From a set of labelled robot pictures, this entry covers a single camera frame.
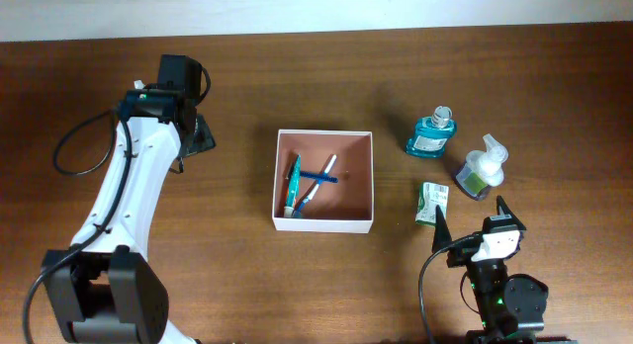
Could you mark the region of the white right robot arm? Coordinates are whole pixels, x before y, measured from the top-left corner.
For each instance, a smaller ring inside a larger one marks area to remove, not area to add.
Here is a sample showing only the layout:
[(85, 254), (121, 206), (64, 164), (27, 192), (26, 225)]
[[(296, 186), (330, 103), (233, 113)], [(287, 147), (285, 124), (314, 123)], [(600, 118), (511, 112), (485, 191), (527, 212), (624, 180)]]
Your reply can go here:
[(435, 209), (432, 254), (419, 273), (418, 296), (423, 297), (425, 270), (440, 254), (447, 255), (449, 268), (465, 269), (464, 281), (471, 283), (481, 330), (466, 333), (466, 343), (570, 343), (567, 337), (539, 337), (544, 330), (548, 287), (526, 274), (507, 273), (505, 262), (520, 250), (525, 225), (501, 196), (497, 213), (484, 219), (480, 231), (451, 237), (444, 213)]

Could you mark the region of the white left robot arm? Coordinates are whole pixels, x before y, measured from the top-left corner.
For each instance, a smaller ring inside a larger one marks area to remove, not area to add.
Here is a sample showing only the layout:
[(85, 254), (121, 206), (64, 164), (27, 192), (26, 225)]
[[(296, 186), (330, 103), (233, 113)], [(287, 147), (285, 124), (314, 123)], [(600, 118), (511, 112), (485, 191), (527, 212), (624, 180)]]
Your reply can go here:
[(207, 69), (177, 54), (160, 58), (155, 82), (137, 81), (111, 111), (108, 170), (89, 216), (64, 250), (45, 254), (23, 305), (44, 287), (68, 343), (190, 343), (169, 319), (169, 295), (148, 264), (150, 227), (165, 178), (184, 158), (215, 147), (197, 111), (211, 89)]

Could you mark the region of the blue white toothbrush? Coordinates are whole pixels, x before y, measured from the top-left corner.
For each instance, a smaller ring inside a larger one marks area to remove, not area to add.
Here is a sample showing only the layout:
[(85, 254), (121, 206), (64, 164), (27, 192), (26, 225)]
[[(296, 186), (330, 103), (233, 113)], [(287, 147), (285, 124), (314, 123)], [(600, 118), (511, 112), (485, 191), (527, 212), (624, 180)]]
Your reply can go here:
[[(319, 173), (325, 173), (330, 176), (330, 171), (333, 168), (334, 164), (336, 163), (336, 160), (337, 160), (337, 155), (332, 154), (327, 160), (327, 163), (325, 164), (322, 171)], [(323, 183), (329, 183), (329, 182), (319, 182), (313, 179), (309, 179), (309, 180), (312, 180), (313, 184), (309, 187), (308, 191), (303, 197), (301, 197), (298, 201), (296, 200), (295, 209), (294, 209), (292, 218), (301, 218), (303, 216), (302, 211), (304, 207), (315, 197), (319, 187)]]

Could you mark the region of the teal toothpaste tube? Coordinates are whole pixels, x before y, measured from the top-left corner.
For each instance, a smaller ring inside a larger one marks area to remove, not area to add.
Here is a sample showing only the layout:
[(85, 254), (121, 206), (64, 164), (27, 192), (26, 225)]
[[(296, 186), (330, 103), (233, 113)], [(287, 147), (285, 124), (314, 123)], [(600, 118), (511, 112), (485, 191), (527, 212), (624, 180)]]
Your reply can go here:
[(288, 172), (288, 191), (284, 206), (284, 217), (286, 218), (292, 217), (295, 209), (295, 203), (301, 181), (301, 160), (302, 157), (298, 154)]

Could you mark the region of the teal mouthwash bottle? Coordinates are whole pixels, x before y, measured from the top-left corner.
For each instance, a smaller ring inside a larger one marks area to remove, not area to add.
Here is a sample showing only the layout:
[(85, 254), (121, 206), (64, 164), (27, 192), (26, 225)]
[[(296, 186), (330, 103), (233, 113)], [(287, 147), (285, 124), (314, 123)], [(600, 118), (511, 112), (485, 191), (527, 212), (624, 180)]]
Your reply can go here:
[(439, 158), (445, 152), (446, 143), (454, 136), (457, 125), (449, 107), (438, 106), (429, 117), (420, 118), (414, 135), (405, 146), (405, 152), (419, 158)]

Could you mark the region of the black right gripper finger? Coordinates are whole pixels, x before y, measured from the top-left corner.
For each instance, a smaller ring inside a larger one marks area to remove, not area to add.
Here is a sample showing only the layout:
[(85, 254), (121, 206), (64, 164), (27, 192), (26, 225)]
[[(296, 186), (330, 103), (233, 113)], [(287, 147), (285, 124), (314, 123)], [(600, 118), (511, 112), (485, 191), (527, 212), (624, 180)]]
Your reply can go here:
[(440, 206), (435, 207), (435, 226), (434, 235), (432, 241), (432, 252), (438, 252), (442, 248), (449, 246), (452, 243), (452, 236), (448, 228), (444, 211)]
[(505, 200), (502, 196), (496, 197), (497, 203), (497, 214), (504, 215), (506, 218), (509, 218), (518, 228), (519, 231), (525, 231), (526, 227), (522, 223), (522, 221), (514, 214), (514, 212), (509, 208)]

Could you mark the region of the clear foam soap dispenser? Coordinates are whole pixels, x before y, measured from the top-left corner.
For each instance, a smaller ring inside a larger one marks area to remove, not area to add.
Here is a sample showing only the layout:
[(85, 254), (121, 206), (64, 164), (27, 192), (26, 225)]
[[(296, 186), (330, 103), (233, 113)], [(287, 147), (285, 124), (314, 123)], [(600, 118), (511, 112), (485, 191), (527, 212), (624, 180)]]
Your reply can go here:
[(503, 163), (509, 152), (491, 134), (483, 136), (485, 150), (470, 151), (464, 163), (454, 175), (458, 188), (476, 201), (483, 200), (491, 188), (504, 180)]

